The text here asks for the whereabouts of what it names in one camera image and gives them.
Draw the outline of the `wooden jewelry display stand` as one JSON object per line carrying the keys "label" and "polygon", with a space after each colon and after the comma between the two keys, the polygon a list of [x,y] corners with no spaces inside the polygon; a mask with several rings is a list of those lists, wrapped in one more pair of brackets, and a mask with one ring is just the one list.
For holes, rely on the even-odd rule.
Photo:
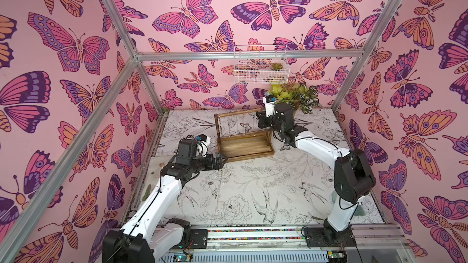
{"label": "wooden jewelry display stand", "polygon": [[273,132],[258,126],[261,108],[214,115],[217,145],[228,162],[271,157],[275,154],[271,142]]}

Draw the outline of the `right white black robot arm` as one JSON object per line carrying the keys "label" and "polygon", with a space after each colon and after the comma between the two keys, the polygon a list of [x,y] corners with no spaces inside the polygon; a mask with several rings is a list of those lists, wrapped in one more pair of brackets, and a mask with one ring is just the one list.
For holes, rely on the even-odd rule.
{"label": "right white black robot arm", "polygon": [[338,147],[295,124],[290,104],[278,103],[270,96],[264,97],[263,103],[265,111],[256,113],[259,128],[272,129],[285,145],[313,155],[334,170],[337,198],[324,220],[322,241],[340,245],[350,231],[358,205],[376,184],[368,157],[360,149]]}

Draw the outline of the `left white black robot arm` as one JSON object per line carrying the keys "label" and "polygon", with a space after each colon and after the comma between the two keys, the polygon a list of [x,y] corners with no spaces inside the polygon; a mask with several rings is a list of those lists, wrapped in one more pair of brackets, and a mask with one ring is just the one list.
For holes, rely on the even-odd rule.
{"label": "left white black robot arm", "polygon": [[102,242],[104,263],[156,263],[175,246],[190,245],[190,223],[170,220],[158,231],[158,223],[184,186],[202,171],[220,170],[228,158],[209,153],[209,137],[199,135],[179,141],[176,154],[160,172],[156,188],[138,211],[118,231],[110,231]]}

